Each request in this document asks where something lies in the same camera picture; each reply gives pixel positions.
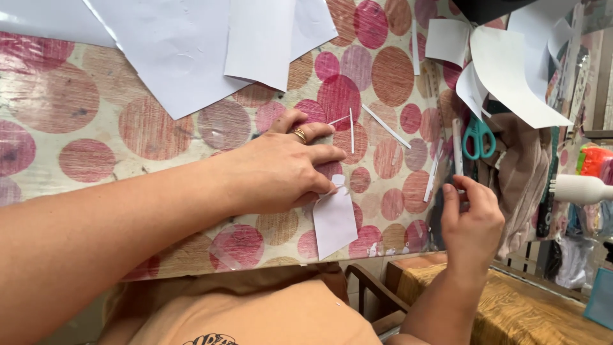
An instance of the gold ring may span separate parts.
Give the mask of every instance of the gold ring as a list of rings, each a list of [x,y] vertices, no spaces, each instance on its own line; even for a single ring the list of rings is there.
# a ring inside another ring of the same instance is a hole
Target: gold ring
[[[298,138],[302,140],[302,144],[307,144],[307,136],[300,128],[296,128],[292,133],[296,134]]]

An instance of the teal scissors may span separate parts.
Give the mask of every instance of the teal scissors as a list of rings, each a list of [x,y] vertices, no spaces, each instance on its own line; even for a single ring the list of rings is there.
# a ring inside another ring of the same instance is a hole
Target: teal scissors
[[[488,152],[485,152],[485,147],[483,146],[483,137],[486,135],[490,142],[490,149]],[[474,155],[468,153],[468,150],[466,149],[466,142],[468,142],[468,138],[473,139]],[[462,153],[464,153],[464,156],[470,160],[490,158],[494,154],[495,149],[496,139],[494,138],[494,134],[490,128],[485,124],[485,122],[481,121],[477,115],[470,112],[470,122],[468,122],[468,127],[464,133],[464,138],[462,138]]]

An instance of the marker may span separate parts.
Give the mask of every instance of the marker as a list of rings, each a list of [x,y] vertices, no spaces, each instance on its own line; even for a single ring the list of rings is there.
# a ring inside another ring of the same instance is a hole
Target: marker
[[[460,119],[455,118],[451,122],[451,134],[454,138],[454,162],[455,174],[464,175],[464,162],[462,161],[462,140],[460,140]]]

